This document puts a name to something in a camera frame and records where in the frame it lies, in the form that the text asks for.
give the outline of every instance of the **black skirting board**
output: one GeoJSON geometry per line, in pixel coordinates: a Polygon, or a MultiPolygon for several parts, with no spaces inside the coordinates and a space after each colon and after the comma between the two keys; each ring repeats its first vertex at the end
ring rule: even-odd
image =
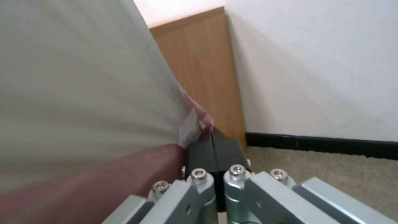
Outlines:
{"type": "Polygon", "coordinates": [[[398,142],[246,132],[248,146],[364,155],[398,160],[398,142]]]}

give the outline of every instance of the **screw head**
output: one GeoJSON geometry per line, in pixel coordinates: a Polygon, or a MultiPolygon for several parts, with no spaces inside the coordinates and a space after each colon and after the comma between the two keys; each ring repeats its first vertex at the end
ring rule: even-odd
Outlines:
{"type": "Polygon", "coordinates": [[[156,197],[161,197],[169,189],[169,186],[167,181],[157,181],[153,184],[152,191],[156,197]]]}
{"type": "Polygon", "coordinates": [[[207,172],[202,168],[196,168],[191,172],[192,183],[203,184],[206,183],[207,172]]]}
{"type": "Polygon", "coordinates": [[[273,169],[270,172],[271,176],[280,181],[281,183],[287,185],[288,175],[283,169],[273,169]]]}
{"type": "Polygon", "coordinates": [[[229,174],[231,178],[236,181],[244,180],[246,176],[246,168],[240,164],[232,165],[229,168],[229,174]]]}

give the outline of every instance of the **skin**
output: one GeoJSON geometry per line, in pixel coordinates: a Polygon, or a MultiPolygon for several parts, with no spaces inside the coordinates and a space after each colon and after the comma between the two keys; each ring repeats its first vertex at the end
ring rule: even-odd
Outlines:
{"type": "Polygon", "coordinates": [[[165,145],[0,196],[0,223],[101,223],[129,195],[181,178],[185,150],[165,145]]]}

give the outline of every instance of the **beige carpet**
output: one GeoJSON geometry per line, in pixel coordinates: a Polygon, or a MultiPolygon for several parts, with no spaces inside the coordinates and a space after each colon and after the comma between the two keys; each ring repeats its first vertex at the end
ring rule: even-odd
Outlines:
{"type": "Polygon", "coordinates": [[[357,155],[249,147],[253,172],[282,168],[301,183],[318,177],[398,221],[398,161],[357,155]]]}

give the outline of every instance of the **hole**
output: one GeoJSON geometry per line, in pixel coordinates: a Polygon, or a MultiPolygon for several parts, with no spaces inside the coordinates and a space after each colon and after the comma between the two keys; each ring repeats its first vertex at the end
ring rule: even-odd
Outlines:
{"type": "Polygon", "coordinates": [[[279,171],[279,170],[275,170],[273,172],[274,176],[282,178],[283,177],[283,172],[279,171]]]}
{"type": "Polygon", "coordinates": [[[187,207],[185,208],[185,213],[187,213],[188,215],[190,211],[191,211],[191,206],[187,205],[187,207]]]}
{"type": "Polygon", "coordinates": [[[256,201],[256,204],[257,204],[258,208],[263,208],[263,201],[258,200],[258,201],[256,201]]]}
{"type": "Polygon", "coordinates": [[[194,174],[195,176],[202,176],[202,175],[203,175],[203,170],[197,169],[197,170],[195,170],[195,171],[193,172],[193,174],[194,174]]]}
{"type": "Polygon", "coordinates": [[[235,167],[233,168],[233,170],[234,170],[235,172],[240,173],[240,172],[242,171],[242,167],[241,167],[241,166],[235,166],[235,167]]]}
{"type": "Polygon", "coordinates": [[[166,185],[164,184],[164,182],[158,182],[158,183],[156,183],[156,188],[157,189],[163,189],[163,188],[165,188],[166,187],[166,185]]]}

